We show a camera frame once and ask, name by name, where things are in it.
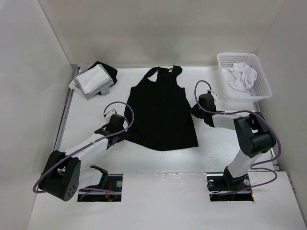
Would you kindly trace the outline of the black tank top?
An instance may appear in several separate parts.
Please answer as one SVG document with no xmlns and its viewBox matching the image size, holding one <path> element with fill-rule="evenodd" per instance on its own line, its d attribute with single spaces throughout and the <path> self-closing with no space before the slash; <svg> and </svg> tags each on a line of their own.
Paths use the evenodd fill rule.
<svg viewBox="0 0 307 230">
<path fill-rule="evenodd" d="M 185 89 L 177 84 L 182 67 L 150 69 L 130 89 L 124 116 L 129 142 L 158 151 L 198 147 Z"/>
</svg>

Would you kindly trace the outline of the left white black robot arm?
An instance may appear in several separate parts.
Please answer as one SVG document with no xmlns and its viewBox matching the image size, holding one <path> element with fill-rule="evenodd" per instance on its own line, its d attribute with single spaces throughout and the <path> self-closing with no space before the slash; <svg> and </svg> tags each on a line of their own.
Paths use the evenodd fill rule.
<svg viewBox="0 0 307 230">
<path fill-rule="evenodd" d="M 127 139 L 125 122 L 124 116 L 113 114 L 107 124 L 81 144 L 66 151 L 53 151 L 33 191 L 37 194 L 48 193 L 62 201 L 72 199 L 78 191 L 80 181 L 85 180 L 80 176 L 82 159 L 90 153 L 100 153 Z"/>
</svg>

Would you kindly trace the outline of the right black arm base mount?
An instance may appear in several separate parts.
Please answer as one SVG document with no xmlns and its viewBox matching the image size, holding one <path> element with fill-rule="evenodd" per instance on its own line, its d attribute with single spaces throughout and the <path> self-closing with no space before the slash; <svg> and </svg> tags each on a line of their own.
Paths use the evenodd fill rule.
<svg viewBox="0 0 307 230">
<path fill-rule="evenodd" d="M 235 180 L 223 174 L 207 175 L 207 188 L 211 202 L 254 201 L 252 190 L 241 191 L 250 186 L 249 176 L 245 174 Z"/>
</svg>

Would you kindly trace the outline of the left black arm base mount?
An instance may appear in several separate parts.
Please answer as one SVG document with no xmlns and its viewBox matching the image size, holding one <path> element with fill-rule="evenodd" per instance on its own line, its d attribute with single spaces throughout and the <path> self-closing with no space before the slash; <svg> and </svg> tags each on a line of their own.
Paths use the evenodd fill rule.
<svg viewBox="0 0 307 230">
<path fill-rule="evenodd" d="M 109 174 L 107 170 L 92 165 L 80 175 L 78 202 L 120 202 L 123 175 Z"/>
</svg>

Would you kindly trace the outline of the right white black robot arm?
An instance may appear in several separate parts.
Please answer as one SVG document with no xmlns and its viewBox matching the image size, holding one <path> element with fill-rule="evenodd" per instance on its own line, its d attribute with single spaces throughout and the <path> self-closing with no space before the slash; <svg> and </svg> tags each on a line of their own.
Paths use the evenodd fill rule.
<svg viewBox="0 0 307 230">
<path fill-rule="evenodd" d="M 262 113 L 236 116 L 217 111 L 210 92 L 198 97 L 190 113 L 211 127 L 234 130 L 239 144 L 238 154 L 226 166 L 223 175 L 207 177 L 208 190 L 212 193 L 225 191 L 224 195 L 230 195 L 257 187 L 250 185 L 248 171 L 260 156 L 276 145 L 276 138 Z"/>
</svg>

